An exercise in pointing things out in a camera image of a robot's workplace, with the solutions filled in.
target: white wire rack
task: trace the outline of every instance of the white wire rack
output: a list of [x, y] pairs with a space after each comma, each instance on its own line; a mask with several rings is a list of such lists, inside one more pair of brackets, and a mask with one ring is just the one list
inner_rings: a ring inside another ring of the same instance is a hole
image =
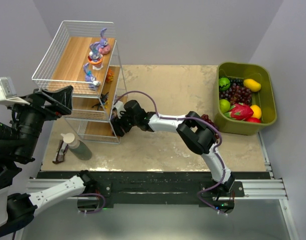
[[[101, 82], [99, 87], [85, 82], [83, 65], [88, 62], [89, 45], [100, 40], [101, 29], [112, 47], [103, 56], [103, 67], [92, 74]], [[108, 72], [114, 73], [112, 82], [105, 82]], [[66, 120], [80, 138], [103, 143], [119, 143], [110, 123], [113, 102], [126, 92], [124, 73], [120, 62], [116, 31], [113, 22], [63, 21], [41, 63], [32, 76], [40, 89], [56, 91], [73, 86], [72, 114]], [[108, 93], [108, 101], [101, 96]]]

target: pink figurine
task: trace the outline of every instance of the pink figurine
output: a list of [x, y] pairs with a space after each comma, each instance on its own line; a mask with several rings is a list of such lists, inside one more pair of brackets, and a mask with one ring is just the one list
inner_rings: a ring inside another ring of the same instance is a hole
[[108, 44], [107, 38], [104, 37], [104, 33], [106, 32], [107, 28], [103, 28], [101, 30], [101, 40], [99, 41], [99, 53], [101, 55], [106, 55], [110, 52], [111, 46]]

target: gray wall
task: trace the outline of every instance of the gray wall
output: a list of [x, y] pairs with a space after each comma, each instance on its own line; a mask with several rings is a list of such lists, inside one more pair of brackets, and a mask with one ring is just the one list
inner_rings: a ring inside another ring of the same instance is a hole
[[63, 20], [116, 24], [123, 64], [247, 62], [282, 0], [34, 0], [53, 37]]
[[[50, 42], [51, 37], [32, 0], [0, 0], [0, 77], [10, 76], [19, 96], [36, 88], [32, 75]], [[0, 122], [8, 124], [10, 120], [11, 111], [0, 105]], [[34, 154], [36, 161], [26, 165], [15, 177], [12, 193], [24, 192], [29, 176], [37, 174], [50, 130], [50, 123], [45, 124]]]
[[283, 2], [251, 62], [271, 75], [277, 122], [263, 131], [264, 142], [306, 240], [306, 0]]

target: dragon fruit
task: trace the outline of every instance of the dragon fruit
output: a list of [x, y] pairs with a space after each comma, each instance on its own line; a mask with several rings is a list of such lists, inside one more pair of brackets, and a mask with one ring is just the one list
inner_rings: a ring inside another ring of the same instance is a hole
[[236, 103], [224, 115], [234, 120], [245, 120], [253, 115], [253, 110], [246, 104]]

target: orange figurine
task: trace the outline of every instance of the orange figurine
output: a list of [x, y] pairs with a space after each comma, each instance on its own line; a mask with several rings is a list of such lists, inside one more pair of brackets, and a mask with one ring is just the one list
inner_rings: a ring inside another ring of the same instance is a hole
[[108, 68], [105, 82], [110, 83], [114, 78], [114, 71], [111, 68]]

